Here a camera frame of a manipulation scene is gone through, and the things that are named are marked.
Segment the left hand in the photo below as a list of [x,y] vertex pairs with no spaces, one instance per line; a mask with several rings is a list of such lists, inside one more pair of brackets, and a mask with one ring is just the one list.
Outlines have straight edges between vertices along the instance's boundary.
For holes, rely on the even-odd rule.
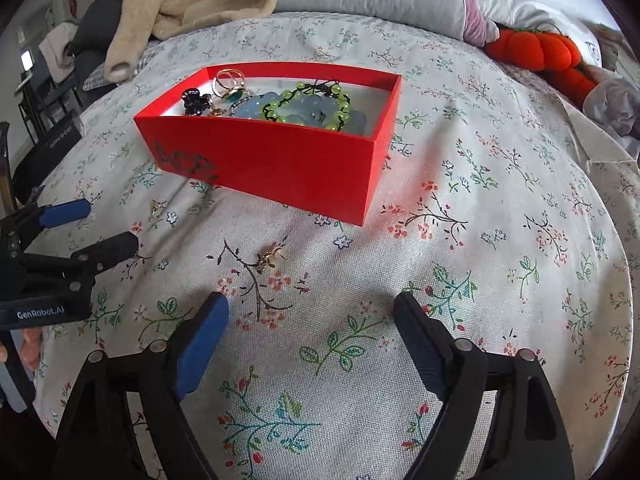
[[32,372],[39,366],[41,343],[42,329],[32,327],[22,331],[22,343],[16,346],[23,364]]

